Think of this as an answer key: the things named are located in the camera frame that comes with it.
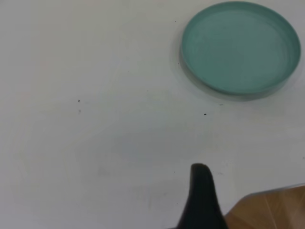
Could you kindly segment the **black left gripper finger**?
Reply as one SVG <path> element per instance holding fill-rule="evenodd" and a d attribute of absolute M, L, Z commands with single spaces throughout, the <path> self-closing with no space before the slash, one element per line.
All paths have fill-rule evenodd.
<path fill-rule="evenodd" d="M 217 199 L 213 175 L 207 165 L 191 165 L 189 194 L 177 228 L 228 228 Z"/>

